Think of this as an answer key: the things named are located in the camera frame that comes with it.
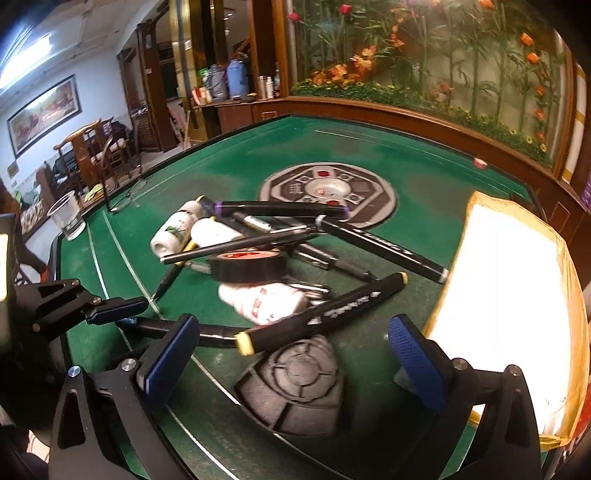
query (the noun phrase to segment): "pen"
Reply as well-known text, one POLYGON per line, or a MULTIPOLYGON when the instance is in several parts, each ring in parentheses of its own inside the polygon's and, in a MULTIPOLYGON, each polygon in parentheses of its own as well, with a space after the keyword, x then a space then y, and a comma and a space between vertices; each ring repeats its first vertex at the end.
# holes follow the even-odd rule
POLYGON ((347 206, 304 202, 216 202, 213 214, 228 217, 237 211, 258 216, 316 217, 327 215, 341 219, 349 217, 347 206))

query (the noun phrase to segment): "small white bottle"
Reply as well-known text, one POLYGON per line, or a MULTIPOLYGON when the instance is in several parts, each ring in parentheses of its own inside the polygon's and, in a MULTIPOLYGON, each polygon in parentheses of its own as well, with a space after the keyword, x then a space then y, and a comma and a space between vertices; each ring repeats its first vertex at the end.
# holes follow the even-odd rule
POLYGON ((213 218, 202 218, 191 228, 191 239, 200 247, 230 242, 243 236, 240 232, 213 218))
POLYGON ((275 86, 273 85, 272 77, 267 77, 265 89, 267 90, 267 98, 275 98, 275 86))
POLYGON ((189 240, 191 228, 202 215, 203 207, 199 202, 191 200, 185 203, 158 229, 150 241, 152 252, 158 258, 179 253, 189 240))
POLYGON ((239 315, 258 325, 298 313, 308 303, 302 291, 284 283, 255 286, 222 283, 217 294, 221 301, 234 307, 239 315))

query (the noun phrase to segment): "glass cup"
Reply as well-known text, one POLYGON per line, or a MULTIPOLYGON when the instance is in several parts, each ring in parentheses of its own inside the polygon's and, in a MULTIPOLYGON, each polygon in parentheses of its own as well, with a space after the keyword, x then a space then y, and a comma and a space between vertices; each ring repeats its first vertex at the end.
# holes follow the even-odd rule
POLYGON ((66 193, 47 212, 47 216, 64 232, 66 239, 74 240, 82 233, 86 222, 80 214, 80 205, 74 191, 66 193))

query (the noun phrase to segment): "screw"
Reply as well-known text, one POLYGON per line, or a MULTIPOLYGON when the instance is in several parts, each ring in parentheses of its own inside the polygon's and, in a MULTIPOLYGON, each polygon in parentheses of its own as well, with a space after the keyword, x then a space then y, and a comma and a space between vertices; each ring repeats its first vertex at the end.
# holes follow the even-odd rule
POLYGON ((468 362, 466 362, 463 358, 454 358, 453 359, 453 368, 456 370, 467 370, 468 362))
POLYGON ((509 373, 514 377, 518 377, 521 374, 521 368, 517 365, 509 365, 509 373))
POLYGON ((70 367, 70 369, 68 370, 68 375, 74 378, 77 377, 81 371, 82 369, 78 365, 74 365, 73 367, 70 367))
POLYGON ((126 358, 121 363, 121 369, 124 372, 129 372, 129 371, 132 371, 137 364, 138 363, 137 363, 137 360, 135 358, 126 358))

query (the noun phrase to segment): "white wall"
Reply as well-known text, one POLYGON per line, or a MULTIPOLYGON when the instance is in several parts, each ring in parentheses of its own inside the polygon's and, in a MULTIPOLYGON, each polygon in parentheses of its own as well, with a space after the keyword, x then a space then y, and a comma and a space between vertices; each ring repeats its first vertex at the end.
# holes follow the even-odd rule
POLYGON ((22 93, 11 99, 0 112, 0 177, 9 190, 14 190, 13 186, 24 181, 45 160, 54 157, 56 152, 53 146, 78 128, 98 118, 106 119, 112 116, 122 120, 128 127, 131 124, 119 64, 112 50, 72 60, 58 71, 54 70, 45 78, 37 79, 33 83, 32 88, 23 87, 22 93), (8 119, 39 94, 72 74, 76 75, 82 113, 61 124, 23 153, 17 159, 19 172, 10 179, 7 168, 15 157, 8 134, 8 119))

